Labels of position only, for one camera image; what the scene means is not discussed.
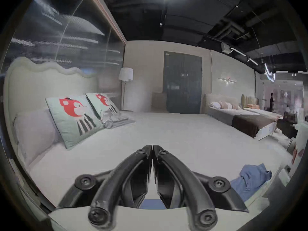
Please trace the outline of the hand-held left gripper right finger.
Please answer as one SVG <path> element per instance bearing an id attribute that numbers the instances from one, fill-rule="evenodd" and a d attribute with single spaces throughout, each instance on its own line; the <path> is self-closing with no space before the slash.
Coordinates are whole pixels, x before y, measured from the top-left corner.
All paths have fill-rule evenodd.
<path id="1" fill-rule="evenodd" d="M 218 223 L 216 209 L 248 213 L 242 198 L 221 176 L 191 171 L 159 145 L 152 146 L 157 193 L 167 209 L 186 207 L 190 230 L 208 231 Z"/>

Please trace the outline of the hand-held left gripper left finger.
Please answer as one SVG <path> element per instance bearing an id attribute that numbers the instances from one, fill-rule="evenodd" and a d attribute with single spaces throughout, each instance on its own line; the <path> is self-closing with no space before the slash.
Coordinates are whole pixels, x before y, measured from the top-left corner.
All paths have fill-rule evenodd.
<path id="1" fill-rule="evenodd" d="M 116 225 L 117 206 L 135 209 L 141 206 L 148 193 L 151 169 L 152 145 L 146 145 L 112 170 L 76 177 L 59 208 L 89 206 L 89 223 L 98 230 L 112 230 Z"/>

